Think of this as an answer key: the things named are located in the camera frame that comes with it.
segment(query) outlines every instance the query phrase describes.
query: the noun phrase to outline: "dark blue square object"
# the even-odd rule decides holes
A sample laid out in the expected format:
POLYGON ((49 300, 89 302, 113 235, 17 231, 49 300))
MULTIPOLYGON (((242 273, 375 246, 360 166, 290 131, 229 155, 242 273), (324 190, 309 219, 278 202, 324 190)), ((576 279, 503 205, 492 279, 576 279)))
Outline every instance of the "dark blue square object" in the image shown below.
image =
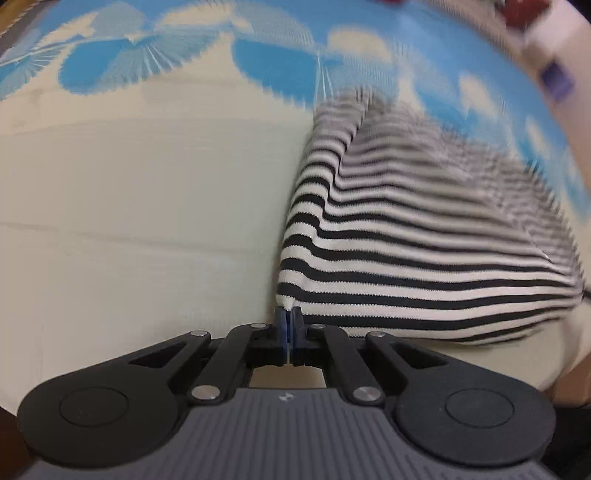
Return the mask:
POLYGON ((540 79, 557 102, 563 100, 574 88, 574 80, 555 60, 542 70, 540 79))

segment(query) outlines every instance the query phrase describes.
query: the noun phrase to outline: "striped fabric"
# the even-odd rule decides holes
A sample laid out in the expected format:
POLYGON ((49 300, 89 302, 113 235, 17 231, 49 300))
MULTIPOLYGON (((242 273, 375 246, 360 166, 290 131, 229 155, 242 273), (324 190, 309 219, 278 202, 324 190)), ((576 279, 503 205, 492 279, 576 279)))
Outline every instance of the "striped fabric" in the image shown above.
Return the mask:
POLYGON ((277 300, 306 323, 488 343, 582 296, 570 232, 530 169, 359 91, 321 104, 277 300))

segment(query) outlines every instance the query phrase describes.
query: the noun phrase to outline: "folded striped shirt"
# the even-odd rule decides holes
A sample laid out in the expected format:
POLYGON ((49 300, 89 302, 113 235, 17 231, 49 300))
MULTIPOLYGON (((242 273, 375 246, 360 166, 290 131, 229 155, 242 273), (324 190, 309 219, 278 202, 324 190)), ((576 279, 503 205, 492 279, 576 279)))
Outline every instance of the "folded striped shirt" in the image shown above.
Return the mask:
POLYGON ((318 106, 277 300, 306 323, 488 343, 582 298, 572 235, 535 169, 358 91, 318 106))

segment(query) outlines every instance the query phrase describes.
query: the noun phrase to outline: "table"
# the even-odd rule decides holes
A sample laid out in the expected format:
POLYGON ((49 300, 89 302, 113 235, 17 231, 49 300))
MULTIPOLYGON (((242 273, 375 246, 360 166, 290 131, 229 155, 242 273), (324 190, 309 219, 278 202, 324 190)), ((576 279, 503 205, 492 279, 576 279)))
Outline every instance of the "table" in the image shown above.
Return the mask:
MULTIPOLYGON (((61 0, 0 59, 0 405, 188 330, 269 319, 311 110, 347 85, 533 159, 586 228, 541 94, 428 4, 61 0)), ((444 351, 543 388, 566 337, 444 351)))

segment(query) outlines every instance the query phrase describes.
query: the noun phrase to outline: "red object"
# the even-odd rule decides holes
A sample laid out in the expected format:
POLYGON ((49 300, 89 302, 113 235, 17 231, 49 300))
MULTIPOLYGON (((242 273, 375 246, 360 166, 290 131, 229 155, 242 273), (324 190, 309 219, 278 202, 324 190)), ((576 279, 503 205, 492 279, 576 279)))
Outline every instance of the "red object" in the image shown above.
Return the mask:
POLYGON ((507 27, 525 30, 549 6, 548 0, 506 0, 498 11, 505 17, 507 27))

